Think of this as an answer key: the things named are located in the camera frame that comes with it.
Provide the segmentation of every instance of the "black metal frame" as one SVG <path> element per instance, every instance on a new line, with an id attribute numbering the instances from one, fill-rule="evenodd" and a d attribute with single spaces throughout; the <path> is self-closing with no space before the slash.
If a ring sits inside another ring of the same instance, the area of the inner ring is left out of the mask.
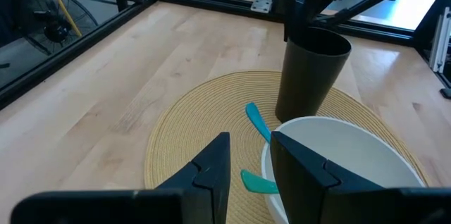
<path id="1" fill-rule="evenodd" d="M 423 20 L 415 29 L 414 35 L 412 36 L 412 41 L 415 43 L 414 48 L 427 63 L 429 61 L 432 48 L 432 39 L 434 38 L 438 17 L 441 13 L 443 13 L 445 7 L 447 6 L 451 7 L 451 0 L 435 0 Z M 451 42 L 448 45 L 447 52 L 451 53 Z M 437 75 L 438 79 L 445 85 L 445 87 L 451 88 L 450 79 L 447 79 L 441 73 L 436 73 L 435 75 Z"/>
<path id="2" fill-rule="evenodd" d="M 94 46 L 97 42 L 107 37 L 113 31 L 117 30 L 121 25 L 128 22 L 131 18 L 141 13 L 144 9 L 150 7 L 157 1 L 180 4 L 184 6 L 192 6 L 196 8 L 203 8 L 206 10 L 218 11 L 222 13 L 231 13 L 234 15 L 241 15 L 250 18 L 257 18 L 261 20 L 268 20 L 277 23 L 283 23 L 283 15 L 277 13 L 258 13 L 251 11 L 251 1 L 245 0 L 142 0 L 135 1 L 135 3 L 127 8 L 122 8 L 122 11 L 110 20 L 101 24 L 96 30 L 93 30 L 88 35 L 81 37 L 71 45 L 63 48 L 45 62 L 40 63 L 18 79 L 10 82 L 6 86 L 0 88 L 0 108 L 4 108 L 12 101 L 16 100 L 26 91 L 30 90 L 58 69 L 72 61 L 74 58 Z M 436 19 L 433 12 L 443 8 L 443 0 L 436 0 L 426 17 L 421 24 L 429 26 L 435 25 Z M 422 50 L 425 47 L 418 47 L 416 45 L 416 38 L 420 37 L 420 32 L 406 30 L 397 27 L 378 25 L 374 23 L 365 23 L 357 20 L 348 20 L 343 24 L 339 24 L 333 28 L 336 32 L 344 35 L 351 35 L 365 39 L 372 39 L 380 42 L 389 42 L 393 44 L 400 44 L 403 46 L 414 47 L 417 50 Z"/>

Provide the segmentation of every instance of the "round placemat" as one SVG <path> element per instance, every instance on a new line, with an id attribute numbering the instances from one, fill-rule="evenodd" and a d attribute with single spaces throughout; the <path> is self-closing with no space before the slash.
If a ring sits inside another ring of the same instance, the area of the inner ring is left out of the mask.
<path id="1" fill-rule="evenodd" d="M 240 170 L 260 172 L 264 139 L 249 122 L 245 105 L 253 101 L 274 130 L 280 122 L 274 114 L 280 72 L 247 71 L 231 73 L 195 87 L 161 115 L 147 147 L 144 178 L 154 188 L 181 169 L 220 132 L 230 132 L 231 181 L 228 223 L 273 223 L 263 195 L 244 188 Z M 427 184 L 425 172 L 404 142 L 369 108 L 332 88 L 318 116 L 339 118 L 379 136 L 396 149 Z"/>

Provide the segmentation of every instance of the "bowl rim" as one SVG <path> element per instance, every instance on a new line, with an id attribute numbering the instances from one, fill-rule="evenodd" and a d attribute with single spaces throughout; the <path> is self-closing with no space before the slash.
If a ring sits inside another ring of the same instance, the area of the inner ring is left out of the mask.
<path id="1" fill-rule="evenodd" d="M 296 123 L 297 121 L 300 121 L 300 120 L 311 120 L 311 119 L 315 119 L 315 120 L 332 120 L 332 121 L 334 121 L 334 122 L 339 122 L 339 123 L 343 123 L 343 124 L 346 124 L 346 125 L 349 125 L 349 126 L 351 126 L 351 127 L 353 127 L 353 128 L 355 128 L 355 129 L 358 129 L 358 130 L 360 130 L 360 131 L 362 131 L 362 132 L 364 132 L 364 133 L 366 133 L 366 134 L 369 134 L 369 135 L 371 135 L 374 139 L 377 139 L 382 145 L 384 145 L 386 148 L 388 148 L 389 150 L 391 150 L 406 166 L 407 166 L 407 168 L 414 174 L 414 177 L 416 178 L 416 180 L 419 182 L 419 184 L 422 186 L 422 187 L 425 187 L 425 184 L 424 184 L 424 182 L 423 182 L 423 180 L 418 176 L 418 173 L 412 168 L 412 166 L 410 165 L 410 163 L 408 163 L 405 159 L 404 159 L 404 157 L 402 157 L 396 150 L 394 150 L 389 144 L 387 144 L 387 143 L 385 143 L 383 140 L 381 140 L 379 137 L 377 137 L 375 134 L 373 134 L 373 133 L 371 133 L 371 132 L 369 132 L 369 131 L 367 131 L 367 130 L 365 130 L 364 128 L 360 128 L 360 127 L 358 127 L 358 126 L 356 126 L 356 125 L 354 125 L 353 123 L 349 123 L 349 122 L 347 122 L 347 121 L 344 121 L 344 120 L 340 120 L 340 119 L 337 119 L 337 118 L 329 118 L 329 117 L 321 117 L 321 116 L 305 116 L 305 117 L 301 117 L 301 118 L 294 118 L 294 119 L 292 119 L 292 120 L 289 120 L 289 121 L 287 121 L 287 122 L 285 122 L 285 123 L 283 123 L 283 124 L 281 124 L 281 125 L 279 125 L 276 129 L 275 129 L 275 131 L 280 131 L 283 127 L 285 127 L 285 126 L 287 126 L 287 125 L 289 125 L 289 124 L 291 124 L 291 123 Z M 267 178 L 268 177 L 268 175 L 266 174 L 266 162 L 265 162 L 265 160 L 266 160 L 266 155 L 267 155 L 267 153 L 268 153 L 268 148 L 269 148 L 269 144 L 268 144 L 268 142 L 265 142 L 265 145 L 263 146 L 263 150 L 261 151 L 261 176 L 263 177 L 263 178 Z M 288 220 L 287 220 L 287 216 L 284 214 L 282 214 L 282 212 L 283 212 L 283 210 L 284 209 L 282 209 L 282 206 L 279 206 L 277 203 L 276 203 L 276 196 L 274 195 L 274 194 L 268 194 L 267 195 L 267 200 L 269 200 L 270 202 L 271 202 L 271 205 L 274 207 L 274 208 L 276 208 L 276 210 L 277 210 L 277 213 L 278 213 L 278 215 L 280 216 L 280 217 L 282 217 L 283 219 L 284 219 L 284 221 L 286 222 L 286 223 L 288 223 Z"/>

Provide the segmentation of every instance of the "yellow pole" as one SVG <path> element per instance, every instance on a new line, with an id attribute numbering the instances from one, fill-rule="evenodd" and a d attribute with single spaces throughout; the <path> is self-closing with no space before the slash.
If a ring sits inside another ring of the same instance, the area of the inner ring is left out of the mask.
<path id="1" fill-rule="evenodd" d="M 66 7 L 63 4 L 62 0 L 57 0 L 59 6 L 61 7 L 61 9 L 63 10 L 64 15 L 66 16 L 66 18 L 69 20 L 70 25 L 72 26 L 73 30 L 75 31 L 75 33 L 77 34 L 77 36 L 81 37 L 82 33 L 79 31 L 77 25 L 74 23 L 74 21 L 72 20 L 72 17 L 70 16 L 68 10 L 66 9 Z"/>

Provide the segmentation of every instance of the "bowl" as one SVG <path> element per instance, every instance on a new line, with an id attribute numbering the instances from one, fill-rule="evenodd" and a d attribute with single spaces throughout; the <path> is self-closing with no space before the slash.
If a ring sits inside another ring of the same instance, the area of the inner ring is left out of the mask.
<path id="1" fill-rule="evenodd" d="M 310 116 L 283 123 L 276 131 L 384 188 L 424 187 L 415 170 L 394 149 L 351 123 Z M 261 174 L 274 181 L 268 143 L 261 153 Z M 280 196 L 267 194 L 265 200 L 274 221 L 288 223 Z"/>

